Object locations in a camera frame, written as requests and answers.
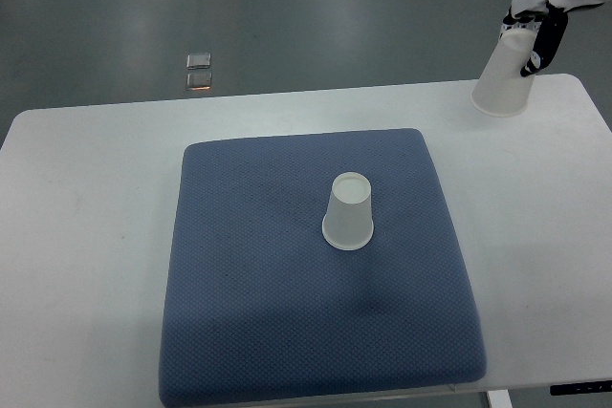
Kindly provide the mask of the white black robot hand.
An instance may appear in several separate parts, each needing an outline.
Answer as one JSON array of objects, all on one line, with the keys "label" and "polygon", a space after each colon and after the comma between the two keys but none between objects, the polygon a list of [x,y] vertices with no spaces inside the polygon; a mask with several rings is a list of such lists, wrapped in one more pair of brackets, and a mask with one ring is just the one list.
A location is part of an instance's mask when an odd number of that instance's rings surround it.
[{"label": "white black robot hand", "polygon": [[586,0],[513,0],[503,18],[499,35],[510,29],[535,32],[528,60],[520,70],[522,77],[538,74],[557,54],[568,24],[568,13],[586,5]]}]

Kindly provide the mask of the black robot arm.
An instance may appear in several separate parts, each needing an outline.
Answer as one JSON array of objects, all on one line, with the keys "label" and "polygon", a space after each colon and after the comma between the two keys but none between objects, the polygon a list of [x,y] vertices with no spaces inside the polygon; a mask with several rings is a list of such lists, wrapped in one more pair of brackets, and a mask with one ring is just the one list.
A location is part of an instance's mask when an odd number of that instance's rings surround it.
[{"label": "black robot arm", "polygon": [[500,32],[527,29],[535,32],[535,42],[520,70],[523,77],[548,67],[564,36],[570,11],[598,7],[610,0],[513,0],[502,21]]}]

